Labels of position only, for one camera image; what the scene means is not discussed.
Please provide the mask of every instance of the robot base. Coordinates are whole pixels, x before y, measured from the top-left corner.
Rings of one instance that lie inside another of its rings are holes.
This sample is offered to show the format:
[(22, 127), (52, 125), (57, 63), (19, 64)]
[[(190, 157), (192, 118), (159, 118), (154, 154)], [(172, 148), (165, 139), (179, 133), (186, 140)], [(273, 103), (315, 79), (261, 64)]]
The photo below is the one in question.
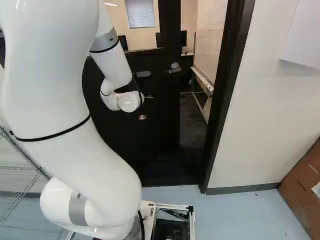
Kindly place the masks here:
[[(195, 208), (142, 201), (145, 240), (195, 240)], [(125, 240), (143, 240), (139, 218)]]

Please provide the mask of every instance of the black cable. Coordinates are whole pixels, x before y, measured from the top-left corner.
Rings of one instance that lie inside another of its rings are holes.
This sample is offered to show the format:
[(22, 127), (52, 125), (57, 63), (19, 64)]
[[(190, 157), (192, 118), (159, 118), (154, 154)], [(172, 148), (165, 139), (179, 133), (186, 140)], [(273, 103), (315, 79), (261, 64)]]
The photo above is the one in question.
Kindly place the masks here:
[(141, 240), (146, 240), (145, 238), (145, 224), (144, 219), (142, 218), (140, 210), (138, 210), (139, 220), (140, 220), (140, 226), (141, 226)]
[(132, 73), (132, 78), (133, 78), (133, 81), (134, 81), (134, 84), (135, 84), (136, 90), (137, 90), (137, 91), (138, 91), (138, 93), (139, 93), (139, 97), (140, 97), (140, 105), (142, 105), (142, 104), (143, 104), (143, 101), (142, 101), (142, 95), (141, 95), (141, 91), (140, 91), (140, 89), (139, 89), (139, 87), (138, 87), (138, 83), (137, 83), (136, 76), (135, 76), (135, 74), (134, 74), (134, 73)]

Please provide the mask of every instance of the doorway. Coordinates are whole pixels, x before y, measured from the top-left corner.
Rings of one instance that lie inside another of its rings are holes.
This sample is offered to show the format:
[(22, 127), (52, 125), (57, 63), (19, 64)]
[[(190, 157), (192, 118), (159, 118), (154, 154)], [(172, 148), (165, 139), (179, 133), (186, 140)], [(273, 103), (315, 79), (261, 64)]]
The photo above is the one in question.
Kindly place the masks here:
[[(135, 1), (153, 9), (154, 16), (148, 23), (135, 24), (150, 26), (131, 27), (129, 10)], [(107, 3), (112, 4), (106, 4), (111, 18), (118, 18), (113, 20), (115, 29), (136, 80), (119, 92), (138, 88), (146, 99), (133, 113), (109, 110), (97, 94), (104, 77), (88, 58), (82, 87), (97, 131), (137, 172), (143, 186), (202, 185), (209, 166), (205, 153), (211, 146), (206, 143), (210, 126), (192, 94), (196, 91), (203, 107), (208, 95), (190, 69), (195, 63), (198, 29), (197, 18), (190, 26), (190, 14), (195, 9), (188, 4), (195, 2), (108, 0)]]

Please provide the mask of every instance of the wire rack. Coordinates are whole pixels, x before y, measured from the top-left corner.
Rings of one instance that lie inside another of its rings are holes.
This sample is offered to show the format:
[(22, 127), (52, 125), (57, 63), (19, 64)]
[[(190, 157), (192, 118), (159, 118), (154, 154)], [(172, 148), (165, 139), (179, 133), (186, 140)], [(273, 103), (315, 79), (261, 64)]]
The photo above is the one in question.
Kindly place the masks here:
[(39, 198), (25, 198), (40, 180), (45, 182), (48, 179), (49, 176), (41, 167), (35, 164), (16, 144), (10, 133), (0, 126), (1, 240), (72, 239), (72, 232), (45, 219)]

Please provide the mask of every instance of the window blind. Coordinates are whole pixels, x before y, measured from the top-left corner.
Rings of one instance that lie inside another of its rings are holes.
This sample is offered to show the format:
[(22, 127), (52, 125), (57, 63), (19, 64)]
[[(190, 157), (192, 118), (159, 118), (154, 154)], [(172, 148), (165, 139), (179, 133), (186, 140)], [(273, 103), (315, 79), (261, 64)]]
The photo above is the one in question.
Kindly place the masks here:
[(154, 0), (125, 0), (129, 28), (154, 28)]

